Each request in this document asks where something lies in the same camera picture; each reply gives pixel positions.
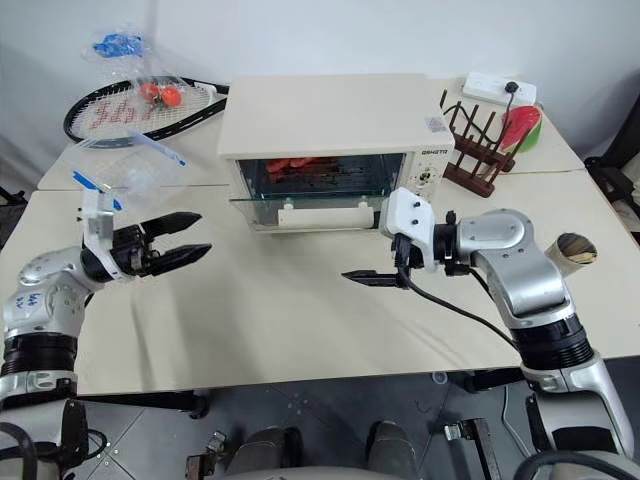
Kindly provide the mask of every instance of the floor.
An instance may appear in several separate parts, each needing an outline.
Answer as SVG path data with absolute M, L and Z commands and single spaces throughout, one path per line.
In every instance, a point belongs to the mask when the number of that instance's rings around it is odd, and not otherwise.
M 609 368 L 640 432 L 640 358 L 611 361 Z M 446 384 L 436 384 L 423 374 L 219 389 L 212 391 L 211 411 L 201 420 L 183 412 L 88 402 L 89 426 L 104 432 L 110 446 L 77 468 L 76 478 L 181 479 L 186 457 L 203 452 L 213 431 L 226 433 L 233 449 L 271 425 L 301 430 L 309 465 L 362 467 L 370 426 L 387 419 L 406 430 L 423 478 L 481 480 L 473 442 L 449 443 L 442 434 L 444 423 L 474 417 L 488 420 L 502 477 L 513 477 L 523 456 L 501 423 L 504 388 L 469 394 L 456 379 L 452 374 Z M 523 383 L 509 387 L 507 419 L 532 450 L 524 412 L 528 394 Z M 223 472 L 218 468 L 216 476 Z

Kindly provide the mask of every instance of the label sticker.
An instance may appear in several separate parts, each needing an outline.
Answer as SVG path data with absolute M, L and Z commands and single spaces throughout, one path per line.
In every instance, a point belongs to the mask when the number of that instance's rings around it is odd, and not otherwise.
M 424 121 L 433 133 L 446 132 L 447 126 L 441 117 L 424 117 Z

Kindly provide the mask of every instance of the white wall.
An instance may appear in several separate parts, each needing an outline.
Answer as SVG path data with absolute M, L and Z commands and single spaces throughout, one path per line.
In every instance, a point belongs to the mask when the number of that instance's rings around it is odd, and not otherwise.
M 637 0 L 147 1 L 0 0 L 0 158 L 8 143 L 32 176 L 55 160 L 66 109 L 100 83 L 80 50 L 126 21 L 152 26 L 175 70 L 205 80 L 519 75 L 579 154 L 612 136 L 640 91 Z

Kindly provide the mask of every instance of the white table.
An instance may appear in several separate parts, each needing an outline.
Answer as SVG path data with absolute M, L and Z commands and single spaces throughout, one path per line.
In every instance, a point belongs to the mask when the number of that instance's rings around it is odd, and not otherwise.
M 261 382 L 513 366 L 519 359 L 474 322 L 397 289 L 341 278 L 355 269 L 392 271 L 390 241 L 376 231 L 252 233 L 227 202 L 227 187 L 188 187 L 163 212 L 203 219 L 171 244 L 213 243 L 198 263 L 92 300 L 79 340 L 82 394 L 191 389 Z M 80 242 L 81 192 L 36 192 L 0 255 L 0 302 L 39 253 Z M 640 251 L 584 171 L 508 175 L 488 199 L 444 181 L 440 219 L 498 207 L 523 211 L 546 248 L 577 231 L 598 261 L 568 278 L 590 340 L 605 357 L 640 354 Z M 46 235 L 36 232 L 47 232 Z M 166 248 L 169 242 L 161 242 Z M 414 279 L 428 291 L 502 327 L 470 277 Z
M 449 95 L 445 107 L 453 105 L 462 98 L 463 79 L 432 80 L 432 84 L 434 99 L 438 102 L 442 91 L 445 88 L 448 89 Z M 489 135 L 491 138 L 498 138 L 502 125 L 500 116 L 504 112 L 504 107 L 479 100 L 463 100 L 463 105 L 467 107 L 469 113 L 471 113 L 471 106 L 475 103 L 481 106 L 476 117 L 477 122 L 481 125 L 484 124 L 483 122 L 492 110 L 497 112 Z M 224 114 L 216 115 L 181 134 L 162 140 L 163 144 L 181 154 L 189 162 L 191 168 L 187 177 L 187 185 L 226 185 L 229 183 L 228 167 L 217 158 L 217 141 L 223 116 Z M 462 115 L 459 115 L 456 126 L 460 132 L 463 126 Z M 67 148 L 71 148 L 73 145 L 70 143 Z M 95 150 L 91 152 L 91 155 L 99 160 L 106 155 L 126 155 L 126 150 L 118 149 L 115 152 Z M 540 139 L 536 147 L 529 152 L 517 155 L 515 160 L 516 164 L 511 174 L 584 169 L 583 163 L 562 139 L 546 115 L 543 118 Z M 463 166 L 469 168 L 470 164 L 465 159 Z M 496 182 L 496 187 L 499 188 L 500 179 Z M 69 168 L 60 160 L 56 161 L 38 184 L 40 190 L 79 190 L 80 188 L 80 185 L 71 178 Z

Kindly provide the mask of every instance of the watermelon slice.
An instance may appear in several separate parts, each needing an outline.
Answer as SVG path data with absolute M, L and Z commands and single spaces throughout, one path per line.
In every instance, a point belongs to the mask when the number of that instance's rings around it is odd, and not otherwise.
M 504 123 L 511 122 L 504 134 L 500 149 L 503 152 L 512 152 L 523 136 L 530 130 L 529 135 L 520 146 L 518 152 L 531 150 L 540 137 L 540 126 L 542 125 L 542 112 L 533 106 L 518 107 L 509 111 L 509 116 L 502 116 Z

